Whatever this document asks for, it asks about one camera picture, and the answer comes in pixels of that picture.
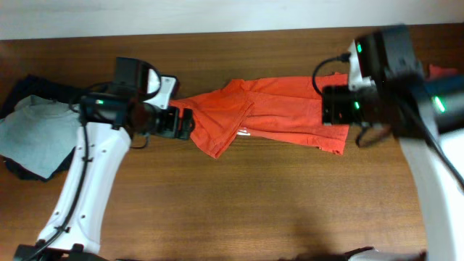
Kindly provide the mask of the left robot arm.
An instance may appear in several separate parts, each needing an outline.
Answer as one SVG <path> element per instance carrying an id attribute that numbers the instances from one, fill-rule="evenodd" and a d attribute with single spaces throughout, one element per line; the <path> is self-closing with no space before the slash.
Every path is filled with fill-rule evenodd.
<path id="1" fill-rule="evenodd" d="M 133 137 L 188 140 L 195 128 L 191 109 L 169 104 L 178 88 L 148 62 L 118 57 L 112 81 L 71 98 L 80 127 L 65 184 L 37 242 L 19 245 L 14 260 L 100 260 L 105 209 Z"/>

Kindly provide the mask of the orange soccer t-shirt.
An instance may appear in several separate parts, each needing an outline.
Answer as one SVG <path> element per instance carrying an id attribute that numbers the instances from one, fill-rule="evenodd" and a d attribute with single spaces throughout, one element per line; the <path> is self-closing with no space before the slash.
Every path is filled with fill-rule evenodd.
<path id="1" fill-rule="evenodd" d="M 237 136 L 256 136 L 337 155 L 344 153 L 349 128 L 322 123 L 322 99 L 308 76 L 234 79 L 222 89 L 170 105 L 193 112 L 191 140 L 217 159 Z"/>

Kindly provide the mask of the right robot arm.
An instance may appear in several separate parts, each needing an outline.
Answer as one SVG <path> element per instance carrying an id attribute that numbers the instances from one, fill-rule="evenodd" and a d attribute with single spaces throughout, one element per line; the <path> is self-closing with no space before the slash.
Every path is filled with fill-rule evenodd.
<path id="1" fill-rule="evenodd" d="M 336 60 L 349 64 L 348 82 L 318 89 L 323 124 L 383 128 L 395 137 L 426 229 L 426 251 L 410 259 L 461 260 L 463 76 L 424 72 L 404 25 L 355 38 Z"/>

